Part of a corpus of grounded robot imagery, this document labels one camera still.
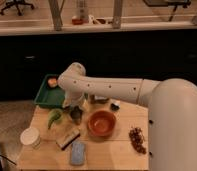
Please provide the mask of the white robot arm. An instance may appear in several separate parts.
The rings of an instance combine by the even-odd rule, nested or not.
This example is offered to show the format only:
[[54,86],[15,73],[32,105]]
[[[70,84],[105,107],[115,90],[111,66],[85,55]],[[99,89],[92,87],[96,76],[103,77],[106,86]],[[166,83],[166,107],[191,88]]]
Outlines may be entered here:
[[197,86],[192,82],[88,77],[74,62],[58,85],[72,104],[88,93],[146,107],[149,171],[197,171]]

